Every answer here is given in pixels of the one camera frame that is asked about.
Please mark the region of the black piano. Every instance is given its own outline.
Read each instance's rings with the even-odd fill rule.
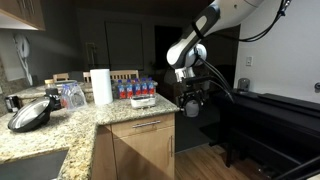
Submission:
[[[307,179],[320,173],[320,104],[252,92],[211,96],[220,109],[218,143],[275,170],[274,179]]]

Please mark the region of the bottle cap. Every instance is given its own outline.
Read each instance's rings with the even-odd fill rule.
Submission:
[[[53,79],[46,79],[46,80],[44,80],[44,83],[45,84],[53,84]]]

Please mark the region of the hardwood floor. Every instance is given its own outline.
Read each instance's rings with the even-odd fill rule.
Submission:
[[[250,159],[224,164],[225,151],[220,146],[204,144],[175,155],[176,180],[267,180]]]

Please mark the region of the cabinet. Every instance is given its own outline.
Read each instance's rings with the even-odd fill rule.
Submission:
[[[92,179],[174,179],[174,113],[99,129]]]
[[[0,0],[0,28],[45,30],[41,0]]]

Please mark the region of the wall outlet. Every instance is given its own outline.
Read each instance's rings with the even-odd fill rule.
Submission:
[[[246,66],[252,66],[252,63],[253,63],[253,57],[252,56],[246,57]]]

